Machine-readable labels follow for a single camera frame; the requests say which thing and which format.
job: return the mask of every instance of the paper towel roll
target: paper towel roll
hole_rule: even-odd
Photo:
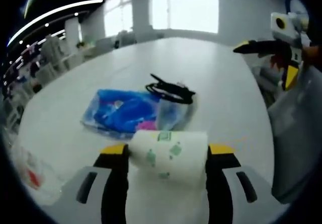
[[[196,187],[205,172],[205,132],[138,131],[129,144],[130,161],[163,181]]]
[[[200,186],[160,181],[153,172],[129,165],[125,204],[127,224],[208,224],[206,176]]]

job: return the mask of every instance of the black strap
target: black strap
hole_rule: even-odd
[[[145,86],[151,94],[157,95],[170,102],[181,104],[193,103],[192,96],[196,94],[195,92],[190,91],[187,87],[167,83],[153,74],[151,74],[151,76],[158,81],[158,83],[152,83]]]

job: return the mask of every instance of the ceiling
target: ceiling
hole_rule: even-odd
[[[12,37],[19,29],[46,12],[82,1],[87,0],[13,0],[8,5],[9,15],[6,21],[8,24],[7,30],[6,33],[2,35],[1,56],[2,62],[4,63],[2,66],[2,72],[6,71],[10,66],[10,60],[15,61],[19,57],[20,53],[26,49],[27,44],[32,44],[36,41],[42,40],[46,35],[64,29],[64,22],[69,18],[75,17],[74,13],[76,12],[79,13],[79,20],[82,21],[97,7],[99,7],[100,4],[78,6],[46,17],[25,30],[7,47],[9,38]]]

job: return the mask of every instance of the ceiling light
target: ceiling light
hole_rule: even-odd
[[[17,69],[20,69],[24,64],[23,63],[20,63],[18,66],[17,66]]]
[[[58,31],[58,32],[56,32],[56,33],[53,33],[53,34],[51,34],[51,37],[55,37],[55,36],[57,36],[58,34],[62,34],[62,33],[64,33],[65,32],[65,30],[63,29],[63,30],[60,30],[60,31]]]
[[[42,40],[38,41],[38,43],[37,43],[37,44],[38,44],[38,45],[41,45],[42,43],[46,42],[46,40],[47,40],[47,39],[42,39]]]
[[[40,20],[53,15],[55,13],[58,13],[60,11],[66,10],[66,9],[70,9],[70,8],[74,8],[74,7],[78,7],[78,6],[82,6],[82,5],[88,5],[88,4],[100,4],[102,3],[103,0],[89,0],[89,1],[83,1],[83,2],[78,2],[78,3],[74,3],[74,4],[69,4],[69,5],[65,5],[62,6],[60,8],[51,10],[49,12],[46,12],[45,14],[35,18],[34,20],[30,21],[29,23],[27,23],[24,27],[22,27],[20,30],[17,31],[17,33],[15,33],[12,38],[9,40],[7,46],[9,46],[22,32],[24,32],[26,29],[28,29],[30,26],[34,25],[35,23],[39,22]]]
[[[20,55],[18,59],[16,59],[15,63],[19,62],[22,59],[22,56]]]

